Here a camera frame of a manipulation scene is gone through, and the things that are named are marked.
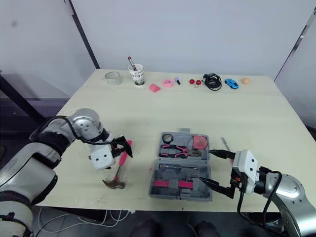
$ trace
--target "table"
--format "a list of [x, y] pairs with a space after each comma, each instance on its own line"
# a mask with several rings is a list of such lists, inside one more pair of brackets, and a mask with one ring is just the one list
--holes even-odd
[[[244, 76], [221, 76], [223, 80], [236, 80], [240, 87], [232, 90], [223, 83], [222, 89], [214, 92], [204, 85], [195, 88], [189, 84], [189, 79], [201, 79], [202, 74], [145, 72], [145, 86], [136, 87], [127, 71], [118, 71], [123, 78], [121, 85], [109, 86], [104, 75], [110, 71], [96, 70], [59, 114], [94, 109], [114, 136], [123, 134], [133, 140], [133, 158], [128, 158], [120, 173], [120, 179], [126, 182], [125, 189], [110, 190], [101, 181], [112, 180], [118, 162], [112, 170], [96, 171], [88, 159], [88, 146], [75, 141], [55, 168], [57, 185], [40, 205], [236, 212], [238, 191], [234, 200], [213, 192], [212, 202], [149, 197], [161, 133], [190, 128], [192, 133], [208, 135], [212, 149], [225, 149], [221, 141], [224, 137], [232, 151], [251, 150], [259, 166], [298, 178], [309, 201], [316, 206], [315, 182], [311, 178], [316, 165], [316, 143], [270, 77], [247, 76], [250, 84], [243, 85], [240, 80]], [[151, 83], [161, 85], [163, 79], [175, 76], [181, 85], [161, 86], [157, 93], [148, 89]], [[231, 163], [212, 156], [209, 165], [212, 179], [228, 186]], [[258, 194], [245, 195], [242, 211], [261, 212], [265, 202]], [[274, 204], [269, 211], [277, 211]]]

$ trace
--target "white wall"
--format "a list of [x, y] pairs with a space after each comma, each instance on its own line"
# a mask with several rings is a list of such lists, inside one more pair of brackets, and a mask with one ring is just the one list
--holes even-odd
[[305, 125], [316, 128], [316, 20], [293, 57], [284, 65], [276, 84]]
[[0, 70], [25, 98], [69, 98], [95, 68], [63, 0], [1, 0]]
[[275, 78], [316, 0], [73, 0], [101, 68]]

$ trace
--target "white wire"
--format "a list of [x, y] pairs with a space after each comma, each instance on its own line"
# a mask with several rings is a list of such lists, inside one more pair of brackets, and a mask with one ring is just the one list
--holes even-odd
[[126, 217], [129, 215], [129, 211], [127, 211], [127, 214], [122, 218], [122, 219], [115, 219], [114, 217], [113, 217], [113, 215], [112, 215], [112, 212], [110, 211], [110, 216], [111, 216], [111, 218], [113, 219], [113, 220], [115, 220], [115, 221], [123, 221], [123, 220], [125, 220], [126, 219]]
[[188, 219], [187, 219], [187, 226], [191, 228], [191, 230], [193, 231], [195, 237], [198, 237], [195, 229], [189, 224], [189, 218], [190, 218], [190, 214], [188, 215]]
[[67, 230], [67, 229], [69, 229], [69, 228], [72, 228], [72, 227], [74, 227], [74, 226], [83, 225], [83, 224], [89, 224], [89, 225], [95, 225], [95, 226], [102, 226], [102, 227], [114, 227], [114, 226], [116, 226], [120, 221], [122, 221], [123, 219], [125, 219], [125, 218], [127, 217], [127, 215], [126, 215], [123, 219], [120, 220], [120, 216], [121, 216], [121, 213], [122, 213], [122, 210], [120, 210], [120, 211], [119, 211], [119, 215], [118, 215], [118, 220], [119, 220], [119, 221], [116, 221], [116, 223], [113, 224], [113, 225], [111, 225], [111, 226], [107, 226], [107, 225], [104, 225], [104, 223], [105, 223], [105, 221], [106, 221], [106, 218], [107, 218], [107, 215], [108, 215], [108, 211], [106, 210], [104, 219], [103, 219], [102, 223], [100, 223], [100, 224], [91, 223], [91, 222], [85, 221], [85, 220], [83, 220], [83, 219], [81, 219], [81, 218], [78, 217], [78, 218], [79, 218], [80, 220], [82, 220], [83, 222], [76, 223], [76, 224], [74, 224], [74, 225], [68, 226], [68, 227], [63, 228], [63, 229], [61, 229], [61, 230], [48, 231], [48, 230], [44, 229], [44, 226], [45, 226], [46, 224], [48, 224], [49, 222], [51, 222], [51, 221], [53, 221], [53, 220], [56, 220], [56, 219], [58, 219], [58, 218], [61, 218], [61, 217], [63, 217], [63, 216], [69, 216], [69, 214], [63, 214], [63, 215], [57, 216], [57, 217], [55, 217], [55, 218], [53, 218], [53, 219], [47, 221], [43, 226], [41, 226], [41, 223], [40, 223], [40, 214], [41, 214], [41, 211], [42, 211], [42, 208], [40, 208], [39, 217], [38, 217], [39, 231], [44, 231], [44, 232], [47, 232], [47, 233], [58, 233], [58, 232], [65, 231], [65, 230]]

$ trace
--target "toolbox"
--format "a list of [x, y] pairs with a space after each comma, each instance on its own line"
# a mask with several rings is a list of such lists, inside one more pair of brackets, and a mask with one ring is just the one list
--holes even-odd
[[[194, 138], [206, 140], [204, 149], [194, 149]], [[198, 178], [211, 179], [211, 169], [207, 164], [210, 158], [208, 150], [207, 135], [192, 134], [187, 128], [182, 128], [181, 132], [163, 132], [158, 148], [159, 160], [153, 168], [149, 196], [211, 201], [212, 190]]]

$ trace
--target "egg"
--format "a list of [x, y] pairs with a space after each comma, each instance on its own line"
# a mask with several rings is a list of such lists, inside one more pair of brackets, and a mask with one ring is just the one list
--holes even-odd
[[243, 78], [243, 79], [241, 80], [241, 82], [242, 82], [242, 84], [247, 85], [247, 84], [249, 84], [250, 80], [249, 80], [249, 78]]

